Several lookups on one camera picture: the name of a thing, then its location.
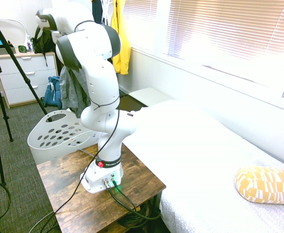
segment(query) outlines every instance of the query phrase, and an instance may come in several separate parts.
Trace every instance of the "windowsill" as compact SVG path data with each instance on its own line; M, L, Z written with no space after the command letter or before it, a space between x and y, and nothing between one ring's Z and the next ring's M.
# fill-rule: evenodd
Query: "windowsill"
M163 59L139 47L132 46L132 50L284 110L284 98L277 96L269 87L201 65L184 66L181 60L176 62L173 57Z

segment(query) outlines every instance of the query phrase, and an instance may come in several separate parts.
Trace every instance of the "bed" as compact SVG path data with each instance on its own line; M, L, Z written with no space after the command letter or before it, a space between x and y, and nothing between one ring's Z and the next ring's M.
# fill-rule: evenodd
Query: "bed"
M133 113L138 128L124 144L167 186L160 209L171 233L284 233L284 205L246 201L235 188L243 166L284 164L192 104Z

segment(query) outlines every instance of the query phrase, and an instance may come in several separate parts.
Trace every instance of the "backpack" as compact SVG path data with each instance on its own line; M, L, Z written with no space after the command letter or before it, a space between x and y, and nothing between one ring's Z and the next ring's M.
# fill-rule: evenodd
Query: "backpack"
M42 31L41 36L38 37L39 32L40 32L40 27L38 26L35 32L35 37L32 38L34 52L42 53L46 60L46 52L50 51L55 52L55 44L52 40L50 31Z
M52 105L57 106L58 109L62 109L61 103L61 93L60 93L60 77L53 76L49 77L49 83L47 85L47 90L45 97L42 99L44 106Z

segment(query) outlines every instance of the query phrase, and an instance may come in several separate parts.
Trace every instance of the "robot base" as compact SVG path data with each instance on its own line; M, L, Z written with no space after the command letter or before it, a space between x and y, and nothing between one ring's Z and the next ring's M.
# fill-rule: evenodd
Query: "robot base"
M90 164L87 172L85 173L81 183L89 193L93 194L93 193L98 193L100 191L104 191L106 189L102 181L104 178L107 178L110 186L114 187L112 178L114 178L117 185L119 185L121 184L122 176L123 176L123 170L121 163L111 168L102 168L97 166L95 164L95 161L93 161Z

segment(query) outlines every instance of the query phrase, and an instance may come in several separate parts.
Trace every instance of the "floor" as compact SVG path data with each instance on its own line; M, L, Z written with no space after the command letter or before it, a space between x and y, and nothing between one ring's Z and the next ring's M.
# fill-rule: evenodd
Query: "floor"
M121 107L138 110L143 107L139 102L132 103L129 96L121 97ZM44 116L38 103L22 105L8 109L9 125L14 141L9 141L5 121L2 119L0 108L0 153L5 175L6 187L11 193L11 206L7 214L0 219L2 233L28 233L41 218L52 211L48 196L45 192L36 164L27 144L27 136L33 127ZM56 107L46 107L47 112L57 110ZM0 214L5 211L7 197L0 188ZM32 231L37 233L41 230L43 220ZM55 218L47 226L47 232L54 224ZM50 233L60 233L54 229ZM169 233L160 219L156 222L156 233Z

